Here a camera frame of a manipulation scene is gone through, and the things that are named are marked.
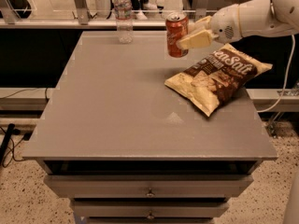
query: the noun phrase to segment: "cable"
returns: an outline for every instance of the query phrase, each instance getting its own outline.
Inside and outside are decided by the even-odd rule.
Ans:
[[[2,127],[0,127],[0,129],[2,130],[3,133],[6,133],[6,131]],[[9,151],[6,153],[6,155],[4,156],[3,161],[1,163],[4,168],[7,168],[11,164],[12,161],[26,161],[25,159],[17,160],[15,157],[15,148],[24,140],[24,136],[17,144],[15,144],[15,142],[10,138],[12,147],[7,147],[9,149]],[[11,153],[11,160],[8,163],[5,163],[5,160],[10,153]]]
[[[7,96],[0,97],[0,100],[7,99],[7,98],[9,98],[9,97],[11,97],[11,96],[14,96],[14,95],[16,95],[16,94],[18,94],[18,93],[21,93],[21,92],[25,92],[25,91],[35,91],[35,90],[38,90],[38,89],[44,89],[44,88],[23,89],[23,90],[20,90],[20,91],[16,91],[16,92],[14,92],[14,93],[11,93],[11,94],[9,94],[9,95],[7,95]],[[48,93],[48,88],[45,89],[45,99],[48,101],[48,100],[49,100],[49,97],[48,97],[47,93]]]
[[[282,96],[284,95],[284,91],[286,90],[287,81],[288,81],[289,69],[290,69],[291,62],[292,62],[292,56],[293,56],[293,52],[295,50],[295,45],[296,45],[295,36],[292,35],[292,50],[291,50],[291,54],[290,54],[288,65],[287,65],[287,70],[286,70],[285,77],[284,77],[283,88],[282,88],[282,91],[281,91],[281,94],[280,94],[279,98],[277,99],[277,101],[272,106],[270,106],[266,109],[263,109],[263,110],[258,110],[257,111],[258,113],[267,112],[267,111],[271,110],[272,108],[274,108],[280,102]]]
[[[23,89],[23,90],[20,90],[20,91],[16,91],[16,92],[14,92],[14,93],[12,93],[12,94],[10,94],[10,95],[4,96],[4,97],[0,97],[0,100],[7,99],[7,98],[9,98],[9,97],[11,97],[11,96],[16,95],[17,93],[21,93],[21,92],[24,92],[24,91],[35,91],[35,90],[37,90],[37,89],[40,89],[40,88]]]

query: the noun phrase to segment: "drawer handle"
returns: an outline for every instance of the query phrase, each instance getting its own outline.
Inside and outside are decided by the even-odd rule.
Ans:
[[[148,220],[153,220],[153,219],[155,219],[155,216],[151,212],[149,212],[149,215],[147,216],[147,219]]]
[[[152,192],[151,189],[149,189],[149,192],[147,193],[148,198],[153,198],[155,196],[155,193]]]

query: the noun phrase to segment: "potato chip bag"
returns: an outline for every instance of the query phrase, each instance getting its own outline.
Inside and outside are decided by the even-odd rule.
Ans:
[[[247,81],[271,68],[272,64],[261,63],[226,44],[164,84],[191,100],[209,117]]]

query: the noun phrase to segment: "chip bag logo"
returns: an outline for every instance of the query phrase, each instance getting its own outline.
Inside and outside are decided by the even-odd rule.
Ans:
[[[244,63],[244,60],[240,57],[231,56],[223,50],[214,51],[213,55],[226,65],[231,66],[236,72],[242,75],[246,75],[254,69],[251,63]]]

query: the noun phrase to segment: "water bottle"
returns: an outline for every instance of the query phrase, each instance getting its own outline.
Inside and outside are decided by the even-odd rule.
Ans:
[[[119,40],[130,43],[133,40],[131,0],[114,0],[114,10]]]

